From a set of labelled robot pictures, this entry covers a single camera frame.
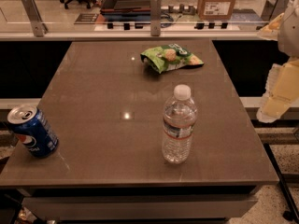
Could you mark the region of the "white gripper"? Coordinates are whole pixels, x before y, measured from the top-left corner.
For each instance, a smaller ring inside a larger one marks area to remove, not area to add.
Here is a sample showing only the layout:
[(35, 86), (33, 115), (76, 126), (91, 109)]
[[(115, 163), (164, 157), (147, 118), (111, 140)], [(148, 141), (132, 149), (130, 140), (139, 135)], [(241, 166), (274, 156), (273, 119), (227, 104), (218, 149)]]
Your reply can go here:
[[(257, 36), (278, 42), (278, 49), (290, 57), (299, 57), (299, 0), (288, 4), (284, 14), (276, 16), (261, 28)], [(258, 121), (272, 123), (280, 119), (299, 99), (299, 60), (290, 58), (283, 65), (273, 64), (265, 93), (256, 113)]]

